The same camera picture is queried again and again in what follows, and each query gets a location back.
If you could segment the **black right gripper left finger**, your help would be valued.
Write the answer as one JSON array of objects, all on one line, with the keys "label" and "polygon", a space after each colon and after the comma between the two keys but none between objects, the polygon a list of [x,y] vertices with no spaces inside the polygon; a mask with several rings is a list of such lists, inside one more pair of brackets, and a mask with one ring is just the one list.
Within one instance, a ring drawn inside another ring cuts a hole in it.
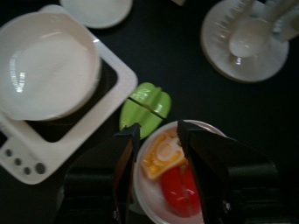
[{"label": "black right gripper left finger", "polygon": [[138,152],[140,125],[134,123],[116,134],[116,167],[113,174],[113,200],[116,223],[126,224],[136,154]]}]

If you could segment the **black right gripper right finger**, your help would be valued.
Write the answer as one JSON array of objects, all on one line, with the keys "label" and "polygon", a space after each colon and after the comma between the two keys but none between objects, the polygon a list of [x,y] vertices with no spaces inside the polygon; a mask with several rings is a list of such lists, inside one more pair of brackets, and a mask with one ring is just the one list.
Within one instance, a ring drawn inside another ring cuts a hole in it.
[{"label": "black right gripper right finger", "polygon": [[200,195],[204,224],[234,224],[228,169],[216,155],[225,137],[185,121],[177,122],[176,131]]}]

